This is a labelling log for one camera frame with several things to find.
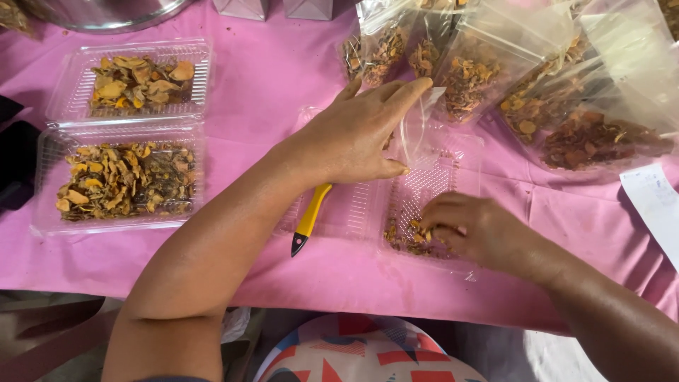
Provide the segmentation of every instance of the forearm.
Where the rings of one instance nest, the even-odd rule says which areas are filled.
[[[271,235],[306,188],[274,148],[207,203],[155,253],[127,301],[137,317],[221,315]]]
[[[594,366],[610,381],[679,381],[679,326],[632,291],[562,249],[545,283]]]

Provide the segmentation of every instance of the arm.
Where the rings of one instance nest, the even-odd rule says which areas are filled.
[[[610,382],[679,381],[677,323],[494,201],[442,194],[422,216],[422,226],[434,227],[434,235],[462,256],[546,291]]]
[[[303,191],[407,173],[381,148],[430,80],[392,82],[355,97],[352,82],[153,255],[116,319],[102,380],[222,379],[221,319],[276,222]]]

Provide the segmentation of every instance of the person's left hand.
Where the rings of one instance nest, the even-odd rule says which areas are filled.
[[[279,143],[275,150],[291,160],[315,185],[388,179],[409,173],[385,159],[382,146],[398,121],[429,89],[432,81],[393,81],[356,96],[361,79],[342,90],[328,108]]]

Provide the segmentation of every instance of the black blade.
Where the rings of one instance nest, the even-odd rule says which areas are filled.
[[[293,254],[292,257],[299,252],[299,250],[304,246],[304,243],[309,240],[309,236],[304,236],[301,233],[295,232],[293,235]]]

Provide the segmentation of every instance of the hand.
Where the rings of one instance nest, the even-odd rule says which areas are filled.
[[[387,179],[410,170],[385,159],[382,146],[405,112],[430,88],[428,78],[394,81],[356,96],[361,79],[342,90],[328,108],[306,126],[279,143],[283,158],[294,158],[321,183],[353,183]]]
[[[422,210],[423,228],[478,265],[533,281],[549,283],[571,256],[492,199],[447,192]]]

